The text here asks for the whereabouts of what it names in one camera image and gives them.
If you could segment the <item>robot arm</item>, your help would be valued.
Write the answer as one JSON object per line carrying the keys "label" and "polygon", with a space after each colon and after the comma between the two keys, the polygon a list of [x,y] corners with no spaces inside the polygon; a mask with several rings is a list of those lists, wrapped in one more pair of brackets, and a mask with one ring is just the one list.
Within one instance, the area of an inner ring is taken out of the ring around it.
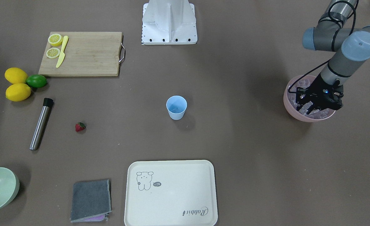
{"label": "robot arm", "polygon": [[370,58],[370,25],[361,29],[344,28],[350,17],[356,17],[357,0],[333,0],[317,26],[307,29],[303,46],[308,50],[331,51],[334,56],[307,88],[297,87],[297,110],[311,102],[306,113],[314,110],[339,110],[344,83]]}

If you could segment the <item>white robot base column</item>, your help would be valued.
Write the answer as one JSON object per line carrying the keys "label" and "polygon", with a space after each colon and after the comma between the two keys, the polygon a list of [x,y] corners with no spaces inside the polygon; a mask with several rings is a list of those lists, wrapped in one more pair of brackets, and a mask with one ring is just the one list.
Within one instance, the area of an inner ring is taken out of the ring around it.
{"label": "white robot base column", "polygon": [[150,0],[142,9],[143,45],[192,45],[198,42],[195,6],[188,0]]}

